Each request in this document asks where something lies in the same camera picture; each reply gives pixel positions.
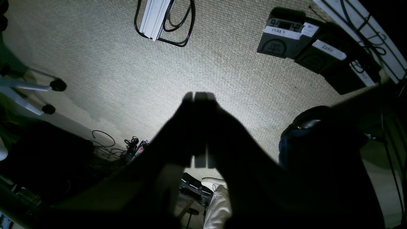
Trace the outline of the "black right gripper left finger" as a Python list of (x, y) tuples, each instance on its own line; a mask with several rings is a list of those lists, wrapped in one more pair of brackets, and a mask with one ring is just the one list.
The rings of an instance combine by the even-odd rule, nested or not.
[(193, 105), (194, 93), (188, 92), (174, 115), (127, 166), (127, 178), (181, 178), (191, 161)]

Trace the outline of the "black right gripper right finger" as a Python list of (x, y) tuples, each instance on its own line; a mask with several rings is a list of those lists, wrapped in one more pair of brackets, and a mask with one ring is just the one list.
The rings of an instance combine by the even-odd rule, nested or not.
[(200, 140), (208, 145), (216, 169), (230, 191), (243, 191), (249, 181), (262, 191), (277, 191), (286, 184), (286, 172), (258, 145), (234, 116), (208, 92), (195, 93), (195, 115)]

